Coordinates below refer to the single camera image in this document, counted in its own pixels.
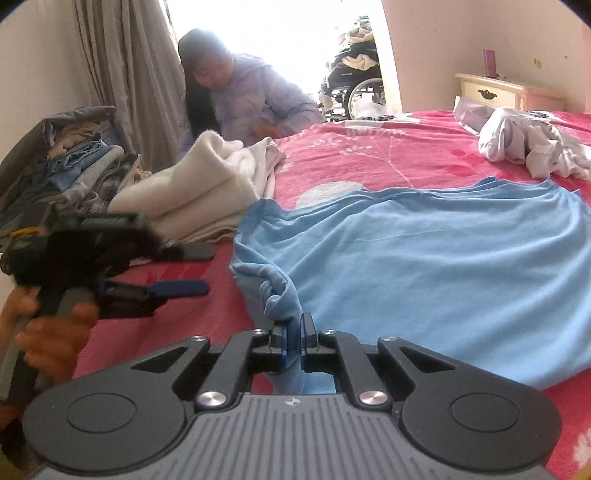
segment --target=red blanket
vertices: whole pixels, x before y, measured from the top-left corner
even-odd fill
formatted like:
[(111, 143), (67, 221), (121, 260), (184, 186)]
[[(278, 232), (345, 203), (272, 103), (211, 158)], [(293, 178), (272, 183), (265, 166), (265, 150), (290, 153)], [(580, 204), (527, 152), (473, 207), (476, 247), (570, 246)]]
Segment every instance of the red blanket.
[[(561, 128), (591, 144), (591, 116), (558, 113)], [(327, 200), (349, 190), (387, 187), (418, 189), (459, 187), (484, 177), (532, 181), (524, 166), (491, 164), (478, 153), (477, 139), (461, 128), (450, 112), (419, 112), (418, 123), (387, 122), (381, 127), (316, 125), (278, 141), (288, 155), (277, 172), (275, 199), (287, 209)], [(554, 178), (569, 190), (580, 189), (591, 203), (591, 183)], [(252, 328), (241, 293), (228, 270), (230, 242), (217, 246), (207, 264), (144, 265), (122, 280), (151, 284), (173, 278), (204, 278), (211, 293), (202, 299), (170, 301), (153, 318), (104, 320), (80, 356), (77, 375), (131, 359), (192, 335), (224, 342)], [(257, 391), (269, 391), (262, 376)], [(560, 479), (570, 478), (591, 460), (591, 372), (547, 390), (563, 418), (563, 432), (548, 467)]]

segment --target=black hair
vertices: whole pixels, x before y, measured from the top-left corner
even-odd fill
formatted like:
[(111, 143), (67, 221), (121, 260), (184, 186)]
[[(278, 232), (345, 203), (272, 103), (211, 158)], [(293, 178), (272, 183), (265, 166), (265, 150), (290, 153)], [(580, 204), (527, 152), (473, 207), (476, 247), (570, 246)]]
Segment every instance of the black hair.
[(197, 138), (205, 130), (221, 133), (213, 110), (209, 89), (193, 78), (193, 70), (201, 59), (212, 53), (223, 54), (227, 49), (212, 32), (194, 28), (178, 41), (178, 55), (185, 74), (185, 108), (191, 133)]

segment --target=drawer handle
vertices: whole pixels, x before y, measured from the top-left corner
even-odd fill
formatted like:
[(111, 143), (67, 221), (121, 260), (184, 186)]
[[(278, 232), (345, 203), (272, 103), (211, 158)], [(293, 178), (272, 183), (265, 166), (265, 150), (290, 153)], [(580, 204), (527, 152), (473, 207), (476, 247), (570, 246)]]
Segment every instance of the drawer handle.
[(482, 98), (486, 100), (492, 100), (496, 97), (496, 93), (489, 92), (488, 90), (478, 90), (478, 92), (482, 95)]

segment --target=gray curtain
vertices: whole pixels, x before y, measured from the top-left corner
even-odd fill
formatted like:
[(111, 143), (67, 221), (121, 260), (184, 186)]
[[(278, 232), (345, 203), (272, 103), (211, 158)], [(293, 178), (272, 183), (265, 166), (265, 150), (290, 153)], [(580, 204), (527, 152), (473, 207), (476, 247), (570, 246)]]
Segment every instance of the gray curtain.
[(184, 76), (161, 0), (73, 0), (92, 85), (146, 170), (174, 164)]

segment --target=plaid fabric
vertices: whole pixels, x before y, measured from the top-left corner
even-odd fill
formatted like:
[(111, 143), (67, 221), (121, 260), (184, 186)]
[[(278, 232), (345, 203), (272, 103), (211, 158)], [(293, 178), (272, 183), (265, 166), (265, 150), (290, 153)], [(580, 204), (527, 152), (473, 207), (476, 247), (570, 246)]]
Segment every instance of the plaid fabric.
[(121, 163), (117, 171), (105, 177), (101, 183), (96, 184), (93, 187), (92, 192), (94, 192), (97, 195), (97, 198), (88, 208), (88, 212), (104, 213), (107, 211), (107, 208), (111, 203), (111, 200), (113, 200), (113, 197), (115, 197), (115, 194), (119, 189), (119, 185), (121, 185), (121, 182), (129, 173), (136, 158), (137, 155), (127, 155), (125, 158), (121, 160)]

